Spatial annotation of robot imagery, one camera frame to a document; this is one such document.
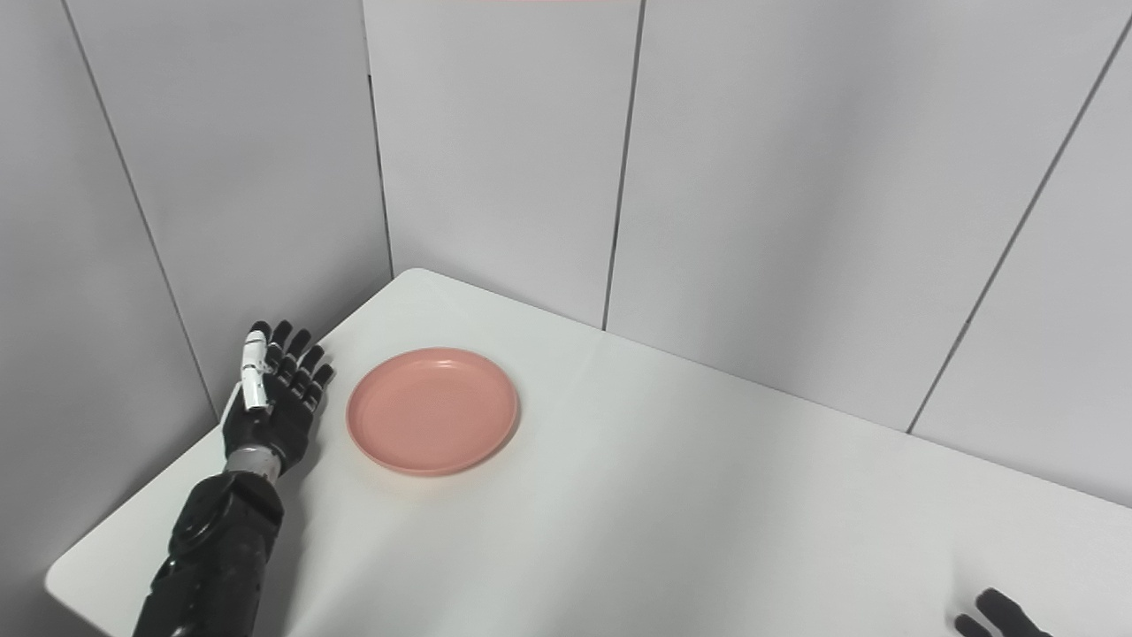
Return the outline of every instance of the table surface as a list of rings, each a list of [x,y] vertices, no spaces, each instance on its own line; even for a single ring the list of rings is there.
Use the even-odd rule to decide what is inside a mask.
[[[1132,634],[1132,510],[411,269],[323,342],[337,378],[257,635],[923,636],[994,585],[1053,635]],[[350,389],[432,346],[521,401],[489,462],[414,479],[350,440]],[[51,568],[128,637],[214,430]]]

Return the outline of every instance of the white wall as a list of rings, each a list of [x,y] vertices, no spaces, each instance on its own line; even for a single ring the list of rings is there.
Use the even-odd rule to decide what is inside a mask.
[[[1132,506],[1127,43],[914,431]]]
[[[93,635],[44,571],[213,416],[61,3],[0,2],[0,635]]]
[[[355,0],[70,0],[214,405],[246,332],[389,279]]]
[[[908,428],[1130,8],[651,0],[609,330]]]
[[[215,424],[256,318],[325,333],[391,270],[358,3],[70,7],[82,48],[62,3],[0,3],[14,636],[93,634],[44,571]]]
[[[600,326],[637,0],[366,0],[394,267]]]

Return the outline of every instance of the pink plate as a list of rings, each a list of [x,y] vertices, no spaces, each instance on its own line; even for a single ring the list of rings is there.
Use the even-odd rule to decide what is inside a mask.
[[[515,386],[495,363],[436,347],[395,356],[366,375],[350,395],[346,428],[381,465],[440,476],[491,456],[517,413]]]

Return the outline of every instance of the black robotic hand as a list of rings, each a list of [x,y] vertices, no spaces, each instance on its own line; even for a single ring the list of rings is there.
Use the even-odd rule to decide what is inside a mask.
[[[994,588],[980,593],[975,608],[1002,631],[1003,637],[1049,637],[1026,617],[1022,606]],[[955,618],[955,630],[963,637],[992,637],[989,630],[967,614]]]
[[[248,637],[283,524],[275,479],[302,459],[334,370],[310,333],[258,322],[245,343],[242,384],[224,415],[224,472],[189,493],[169,559],[151,584],[135,637]]]
[[[285,351],[291,324],[282,321],[272,332],[260,321],[251,328],[251,335],[256,333],[269,339],[261,368],[267,405],[249,410],[243,389],[237,391],[224,419],[224,454],[231,456],[248,446],[267,447],[278,457],[282,475],[307,453],[315,410],[334,370],[323,365],[315,371],[323,348],[316,345],[303,354],[310,344],[307,330],[299,330]]]

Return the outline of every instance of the robotic hand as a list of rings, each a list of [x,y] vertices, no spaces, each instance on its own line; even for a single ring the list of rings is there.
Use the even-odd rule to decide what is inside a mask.
[[[310,334],[284,345],[291,325],[257,322],[243,347],[241,385],[222,419],[224,473],[189,493],[151,584],[134,637],[248,637],[264,569],[283,523],[275,480],[307,451],[315,411],[334,370],[306,354]]]
[[[975,608],[1002,631],[1003,637],[1049,637],[1026,617],[1022,606],[994,588],[980,593]],[[989,630],[967,614],[955,618],[955,630],[963,637],[990,637]]]

